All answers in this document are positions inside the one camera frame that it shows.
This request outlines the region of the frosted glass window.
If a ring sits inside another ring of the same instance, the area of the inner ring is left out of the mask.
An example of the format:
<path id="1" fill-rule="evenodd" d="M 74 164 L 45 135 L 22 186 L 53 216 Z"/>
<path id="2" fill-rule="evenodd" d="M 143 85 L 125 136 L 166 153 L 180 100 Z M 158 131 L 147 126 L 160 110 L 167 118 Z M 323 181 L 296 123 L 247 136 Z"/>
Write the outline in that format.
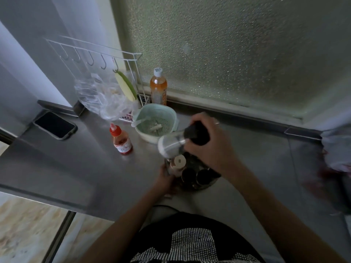
<path id="1" fill-rule="evenodd" d="M 351 0 L 110 0 L 150 82 L 296 119 L 351 95 Z"/>

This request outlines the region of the white plastic bag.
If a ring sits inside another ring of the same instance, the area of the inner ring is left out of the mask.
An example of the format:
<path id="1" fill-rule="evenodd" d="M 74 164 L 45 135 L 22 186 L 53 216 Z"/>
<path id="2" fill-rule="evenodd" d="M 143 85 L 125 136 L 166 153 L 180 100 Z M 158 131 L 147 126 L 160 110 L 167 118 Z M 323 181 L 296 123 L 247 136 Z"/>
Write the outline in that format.
<path id="1" fill-rule="evenodd" d="M 324 160 L 335 171 L 351 173 L 351 124 L 321 133 Z"/>

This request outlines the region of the yellow green sponge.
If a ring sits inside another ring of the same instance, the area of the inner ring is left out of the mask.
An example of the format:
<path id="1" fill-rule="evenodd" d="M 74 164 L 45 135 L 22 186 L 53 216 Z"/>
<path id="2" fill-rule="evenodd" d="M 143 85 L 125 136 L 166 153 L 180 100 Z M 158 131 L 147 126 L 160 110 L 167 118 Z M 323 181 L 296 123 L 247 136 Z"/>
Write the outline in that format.
<path id="1" fill-rule="evenodd" d="M 126 75 L 124 75 L 121 71 L 116 71 L 115 78 L 124 95 L 132 102 L 137 100 L 137 92 Z"/>

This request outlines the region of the person's left hand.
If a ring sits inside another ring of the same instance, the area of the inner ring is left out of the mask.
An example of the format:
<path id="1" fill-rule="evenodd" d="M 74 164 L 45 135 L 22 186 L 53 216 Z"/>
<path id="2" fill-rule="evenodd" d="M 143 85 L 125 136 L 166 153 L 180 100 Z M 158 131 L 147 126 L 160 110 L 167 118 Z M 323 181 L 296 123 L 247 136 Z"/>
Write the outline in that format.
<path id="1" fill-rule="evenodd" d="M 152 186 L 151 192 L 158 197 L 168 197 L 175 195 L 178 190 L 174 179 L 175 176 L 168 173 L 166 165 L 161 165 L 159 169 L 159 176 Z"/>

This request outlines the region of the round dark spice rack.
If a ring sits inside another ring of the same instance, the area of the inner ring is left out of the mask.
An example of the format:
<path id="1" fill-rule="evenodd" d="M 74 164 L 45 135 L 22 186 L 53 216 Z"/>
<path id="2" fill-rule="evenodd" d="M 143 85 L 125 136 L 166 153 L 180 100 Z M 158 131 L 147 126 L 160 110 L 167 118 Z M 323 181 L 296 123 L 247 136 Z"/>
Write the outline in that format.
<path id="1" fill-rule="evenodd" d="M 174 183 L 182 191 L 200 191 L 211 187 L 221 177 L 196 156 L 185 152 L 164 160 L 167 173 L 174 176 Z"/>

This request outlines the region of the white plastic spoon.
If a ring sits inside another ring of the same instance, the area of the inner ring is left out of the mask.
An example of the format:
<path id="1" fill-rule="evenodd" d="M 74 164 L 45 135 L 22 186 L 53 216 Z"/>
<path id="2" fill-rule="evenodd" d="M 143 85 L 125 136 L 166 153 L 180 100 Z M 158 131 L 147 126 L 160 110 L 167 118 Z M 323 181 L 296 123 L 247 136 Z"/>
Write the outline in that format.
<path id="1" fill-rule="evenodd" d="M 150 116 L 146 116 L 146 117 L 143 118 L 143 119 L 136 120 L 136 121 L 134 121 L 134 122 L 131 123 L 131 127 L 135 128 L 135 127 L 138 126 L 139 124 L 141 124 L 141 123 L 143 123 L 143 122 L 145 122 L 145 121 L 147 121 L 147 120 L 150 120 L 150 119 L 151 119 Z"/>

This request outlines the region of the black-lidded spice jar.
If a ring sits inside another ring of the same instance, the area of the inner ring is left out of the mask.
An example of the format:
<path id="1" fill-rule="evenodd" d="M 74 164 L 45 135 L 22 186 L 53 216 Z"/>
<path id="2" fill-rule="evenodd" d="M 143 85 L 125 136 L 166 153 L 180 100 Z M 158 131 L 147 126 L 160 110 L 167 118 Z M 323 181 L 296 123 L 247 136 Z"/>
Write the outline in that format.
<path id="1" fill-rule="evenodd" d="M 211 171 L 208 169 L 200 170 L 196 175 L 196 183 L 199 186 L 209 185 L 213 181 Z"/>
<path id="2" fill-rule="evenodd" d="M 196 182 L 196 171 L 193 168 L 185 168 L 182 171 L 182 181 L 186 185 L 192 185 Z"/>

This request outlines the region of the beige-lidded spice jar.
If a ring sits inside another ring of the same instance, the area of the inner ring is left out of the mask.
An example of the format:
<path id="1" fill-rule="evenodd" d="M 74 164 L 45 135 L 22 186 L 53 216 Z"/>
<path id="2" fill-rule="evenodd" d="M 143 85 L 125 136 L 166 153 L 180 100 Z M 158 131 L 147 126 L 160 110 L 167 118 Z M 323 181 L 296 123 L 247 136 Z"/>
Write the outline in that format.
<path id="1" fill-rule="evenodd" d="M 177 155 L 169 162 L 169 173 L 175 177 L 180 177 L 186 167 L 186 158 L 184 155 Z"/>

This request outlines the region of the person's right forearm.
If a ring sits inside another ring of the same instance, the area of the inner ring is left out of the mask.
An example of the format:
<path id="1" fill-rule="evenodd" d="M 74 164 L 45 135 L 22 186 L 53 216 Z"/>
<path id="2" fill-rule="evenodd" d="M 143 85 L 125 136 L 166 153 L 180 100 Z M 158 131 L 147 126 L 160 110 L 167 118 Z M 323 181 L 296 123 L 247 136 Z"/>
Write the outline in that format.
<path id="1" fill-rule="evenodd" d="M 267 190 L 240 161 L 218 171 L 243 196 L 286 263 L 347 263 Z"/>

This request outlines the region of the pale green colander bowl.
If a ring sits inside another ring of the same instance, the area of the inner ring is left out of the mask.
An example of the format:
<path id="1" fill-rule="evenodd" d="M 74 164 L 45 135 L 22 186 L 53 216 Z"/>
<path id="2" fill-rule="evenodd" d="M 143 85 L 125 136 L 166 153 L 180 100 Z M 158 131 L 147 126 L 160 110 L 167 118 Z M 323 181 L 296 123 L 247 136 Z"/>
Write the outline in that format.
<path id="1" fill-rule="evenodd" d="M 147 120 L 135 127 L 140 138 L 148 143 L 157 144 L 160 137 L 174 132 L 178 129 L 179 120 L 177 113 L 170 107 L 160 104 L 146 104 L 137 112 L 133 112 L 133 121 L 150 116 Z M 151 132 L 149 129 L 157 124 L 162 124 L 163 128 Z"/>

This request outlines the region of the red sauce bottle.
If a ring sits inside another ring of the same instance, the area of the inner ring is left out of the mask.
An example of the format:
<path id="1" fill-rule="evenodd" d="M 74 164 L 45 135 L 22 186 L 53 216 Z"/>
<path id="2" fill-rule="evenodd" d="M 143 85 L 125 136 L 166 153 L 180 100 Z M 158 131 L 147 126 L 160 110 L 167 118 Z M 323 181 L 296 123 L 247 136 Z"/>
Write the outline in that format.
<path id="1" fill-rule="evenodd" d="M 128 155 L 133 151 L 133 145 L 127 132 L 113 123 L 110 123 L 109 131 L 112 136 L 113 145 L 120 154 Z"/>

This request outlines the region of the black smartphone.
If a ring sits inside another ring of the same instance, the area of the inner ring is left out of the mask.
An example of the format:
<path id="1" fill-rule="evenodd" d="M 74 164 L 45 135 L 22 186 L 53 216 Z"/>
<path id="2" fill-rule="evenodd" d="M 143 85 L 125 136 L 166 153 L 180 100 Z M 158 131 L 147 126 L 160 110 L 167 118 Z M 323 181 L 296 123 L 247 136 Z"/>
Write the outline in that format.
<path id="1" fill-rule="evenodd" d="M 51 111 L 45 111 L 34 119 L 33 124 L 57 140 L 66 140 L 78 130 L 77 125 Z"/>

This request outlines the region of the clear crumpled plastic bag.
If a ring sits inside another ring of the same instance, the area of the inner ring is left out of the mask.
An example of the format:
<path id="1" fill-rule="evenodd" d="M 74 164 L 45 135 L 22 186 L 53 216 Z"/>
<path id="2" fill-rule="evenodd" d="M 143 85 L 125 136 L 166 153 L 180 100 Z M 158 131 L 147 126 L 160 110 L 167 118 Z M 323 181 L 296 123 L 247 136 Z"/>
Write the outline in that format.
<path id="1" fill-rule="evenodd" d="M 91 74 L 85 79 L 74 82 L 78 100 L 89 111 L 106 121 L 114 122 L 139 109 L 139 101 L 131 101 L 122 91 L 115 75 L 102 79 L 98 74 Z"/>

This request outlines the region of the clear black-capped spice jar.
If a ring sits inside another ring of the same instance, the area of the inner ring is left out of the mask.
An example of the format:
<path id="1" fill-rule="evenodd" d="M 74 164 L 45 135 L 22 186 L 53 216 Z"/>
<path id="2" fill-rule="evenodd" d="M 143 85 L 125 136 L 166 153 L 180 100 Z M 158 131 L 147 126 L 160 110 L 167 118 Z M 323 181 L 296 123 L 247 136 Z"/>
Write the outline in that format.
<path id="1" fill-rule="evenodd" d="M 160 137 L 158 151 L 165 159 L 174 158 L 184 152 L 184 144 L 190 140 L 197 146 L 210 141 L 207 128 L 201 121 L 196 121 L 181 131 L 175 131 Z"/>

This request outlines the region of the person's right hand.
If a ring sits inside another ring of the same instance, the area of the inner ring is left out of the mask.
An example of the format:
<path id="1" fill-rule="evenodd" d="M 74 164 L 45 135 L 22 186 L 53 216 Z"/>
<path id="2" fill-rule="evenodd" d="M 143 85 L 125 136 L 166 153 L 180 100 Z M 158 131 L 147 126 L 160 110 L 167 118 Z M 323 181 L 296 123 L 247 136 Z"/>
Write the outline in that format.
<path id="1" fill-rule="evenodd" d="M 235 156 L 229 138 L 219 126 L 217 119 L 206 113 L 198 113 L 192 116 L 191 124 L 201 121 L 207 128 L 210 141 L 203 146 L 204 161 L 208 167 L 229 179 L 233 171 L 238 170 L 240 161 Z"/>

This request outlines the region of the black white patterned garment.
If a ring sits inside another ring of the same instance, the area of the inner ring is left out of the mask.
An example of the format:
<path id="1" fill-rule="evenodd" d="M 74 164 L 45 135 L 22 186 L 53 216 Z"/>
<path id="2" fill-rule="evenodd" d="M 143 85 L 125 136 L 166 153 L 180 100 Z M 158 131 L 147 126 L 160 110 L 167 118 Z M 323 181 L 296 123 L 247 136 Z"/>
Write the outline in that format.
<path id="1" fill-rule="evenodd" d="M 178 212 L 140 230 L 122 263 L 265 263 L 255 248 L 229 226 Z"/>

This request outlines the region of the person's left forearm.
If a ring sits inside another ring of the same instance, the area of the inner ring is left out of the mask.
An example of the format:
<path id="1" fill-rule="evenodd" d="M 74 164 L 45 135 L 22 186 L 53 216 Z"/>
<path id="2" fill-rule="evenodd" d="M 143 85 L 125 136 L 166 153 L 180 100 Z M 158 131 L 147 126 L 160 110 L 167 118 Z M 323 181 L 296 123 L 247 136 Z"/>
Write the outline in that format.
<path id="1" fill-rule="evenodd" d="M 140 230 L 155 203 L 170 187 L 155 185 L 132 208 L 114 222 L 82 255 L 78 263 L 117 263 Z"/>

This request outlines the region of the orange bottle with white cap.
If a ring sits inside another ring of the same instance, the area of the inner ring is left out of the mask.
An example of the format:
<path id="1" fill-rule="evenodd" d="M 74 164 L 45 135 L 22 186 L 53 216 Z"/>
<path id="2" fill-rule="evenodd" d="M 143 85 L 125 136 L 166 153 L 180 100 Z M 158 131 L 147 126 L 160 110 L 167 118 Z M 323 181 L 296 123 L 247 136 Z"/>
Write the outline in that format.
<path id="1" fill-rule="evenodd" d="M 151 102 L 166 106 L 167 102 L 167 80 L 163 75 L 163 69 L 154 69 L 153 77 L 150 80 Z"/>

